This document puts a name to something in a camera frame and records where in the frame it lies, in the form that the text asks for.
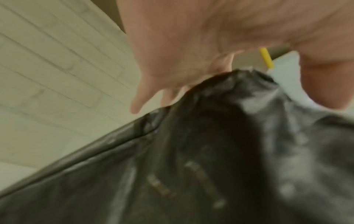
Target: hand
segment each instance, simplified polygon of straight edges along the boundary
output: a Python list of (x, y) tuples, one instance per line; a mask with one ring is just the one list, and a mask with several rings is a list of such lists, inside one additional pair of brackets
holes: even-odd
[(350, 0), (117, 0), (142, 78), (131, 112), (158, 91), (168, 105), (182, 87), (231, 70), (239, 51), (289, 43), (317, 103), (344, 108), (354, 95)]

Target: crumpled plastic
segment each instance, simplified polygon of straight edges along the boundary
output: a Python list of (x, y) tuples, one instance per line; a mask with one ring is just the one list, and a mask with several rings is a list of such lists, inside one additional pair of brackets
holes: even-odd
[(354, 125), (236, 70), (6, 189), (0, 223), (354, 223)]

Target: finger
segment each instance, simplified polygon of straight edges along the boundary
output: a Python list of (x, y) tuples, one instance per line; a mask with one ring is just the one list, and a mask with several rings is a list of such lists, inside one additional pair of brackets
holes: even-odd
[(354, 96), (354, 61), (311, 65), (301, 59), (301, 85), (316, 103), (344, 109)]
[(171, 105), (173, 100), (178, 96), (181, 89), (165, 89), (162, 93), (162, 99), (160, 102), (161, 107), (167, 107)]
[(132, 114), (139, 113), (144, 104), (146, 104), (158, 91), (159, 90), (155, 88), (151, 83), (141, 79), (136, 91), (136, 95), (131, 102), (130, 112)]

